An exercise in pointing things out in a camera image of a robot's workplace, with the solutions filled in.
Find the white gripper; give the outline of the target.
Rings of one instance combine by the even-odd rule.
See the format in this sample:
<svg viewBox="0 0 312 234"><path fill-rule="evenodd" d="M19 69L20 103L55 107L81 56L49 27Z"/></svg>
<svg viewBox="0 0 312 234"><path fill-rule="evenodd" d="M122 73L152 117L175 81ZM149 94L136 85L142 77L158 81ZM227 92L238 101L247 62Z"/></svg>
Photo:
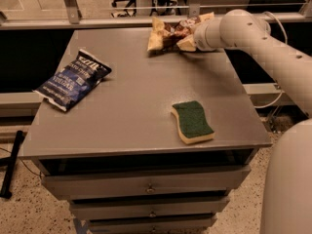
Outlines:
<svg viewBox="0 0 312 234"><path fill-rule="evenodd" d="M188 35L179 40L176 44L181 51L195 52L196 47L200 51L211 52L218 48L225 48L226 43L220 34L220 19L214 19L215 13L199 15L200 24L194 31L194 37Z"/></svg>

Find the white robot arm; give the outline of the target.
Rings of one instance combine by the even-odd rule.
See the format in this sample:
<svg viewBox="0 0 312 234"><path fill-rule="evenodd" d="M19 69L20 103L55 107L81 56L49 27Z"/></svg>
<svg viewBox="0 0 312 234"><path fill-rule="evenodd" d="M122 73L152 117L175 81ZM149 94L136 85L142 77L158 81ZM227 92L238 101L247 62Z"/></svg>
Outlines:
<svg viewBox="0 0 312 234"><path fill-rule="evenodd" d="M201 51L238 49L250 55L307 119L276 142L268 163L259 234L312 234L312 58L270 35L269 23L245 10L201 22Z"/></svg>

